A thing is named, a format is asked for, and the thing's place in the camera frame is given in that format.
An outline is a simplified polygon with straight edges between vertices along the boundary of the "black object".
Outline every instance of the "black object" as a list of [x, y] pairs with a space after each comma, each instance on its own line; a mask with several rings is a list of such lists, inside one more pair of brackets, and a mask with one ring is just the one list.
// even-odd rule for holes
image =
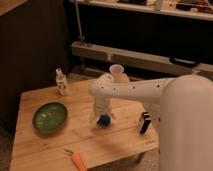
[[184, 61], [176, 59], [176, 58], [170, 58], [169, 61], [173, 64], [182, 65], [182, 66], [185, 66], [185, 67], [188, 67], [188, 68], [193, 68], [193, 67], [196, 67], [197, 65], [200, 64], [199, 61], [184, 62]]
[[151, 118], [148, 112], [143, 112], [141, 114], [141, 117], [139, 119], [139, 124], [138, 124], [138, 128], [139, 128], [139, 133], [140, 134], [145, 134], [145, 132], [147, 131], [149, 124], [151, 123]]

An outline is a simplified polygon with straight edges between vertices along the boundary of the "wooden table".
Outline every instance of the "wooden table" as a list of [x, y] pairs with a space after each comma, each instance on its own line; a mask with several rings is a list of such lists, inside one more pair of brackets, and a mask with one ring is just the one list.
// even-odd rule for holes
[[[93, 98], [88, 86], [93, 80], [71, 83], [67, 96], [59, 95], [57, 87], [24, 92], [21, 96], [11, 171], [75, 171], [64, 149], [81, 154], [88, 168], [158, 147], [158, 136], [152, 125], [145, 135], [137, 132], [137, 123], [144, 108], [141, 103], [112, 100], [116, 120], [108, 128], [90, 124]], [[57, 133], [42, 137], [35, 133], [32, 119], [45, 103], [59, 102], [69, 112], [66, 125]]]

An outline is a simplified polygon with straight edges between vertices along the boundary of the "orange object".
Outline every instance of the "orange object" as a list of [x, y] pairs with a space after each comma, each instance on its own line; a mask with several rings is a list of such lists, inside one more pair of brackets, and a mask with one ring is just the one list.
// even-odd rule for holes
[[65, 149], [64, 151], [68, 152], [71, 155], [72, 162], [75, 164], [75, 166], [78, 168], [79, 171], [87, 171], [87, 168], [80, 154], [67, 149]]

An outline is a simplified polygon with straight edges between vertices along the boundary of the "green bowl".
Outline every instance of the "green bowl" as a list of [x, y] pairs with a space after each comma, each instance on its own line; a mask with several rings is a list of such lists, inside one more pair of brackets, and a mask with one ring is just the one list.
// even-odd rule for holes
[[33, 117], [33, 126], [40, 134], [49, 134], [61, 128], [67, 119], [67, 108], [58, 102], [41, 106]]

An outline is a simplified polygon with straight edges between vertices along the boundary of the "bottle cap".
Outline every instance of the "bottle cap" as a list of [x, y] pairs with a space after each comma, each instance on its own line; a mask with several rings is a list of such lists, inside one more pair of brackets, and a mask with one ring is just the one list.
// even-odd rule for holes
[[56, 69], [56, 74], [57, 74], [57, 75], [61, 75], [61, 74], [62, 74], [62, 70], [61, 70], [60, 68], [57, 68], [57, 69]]

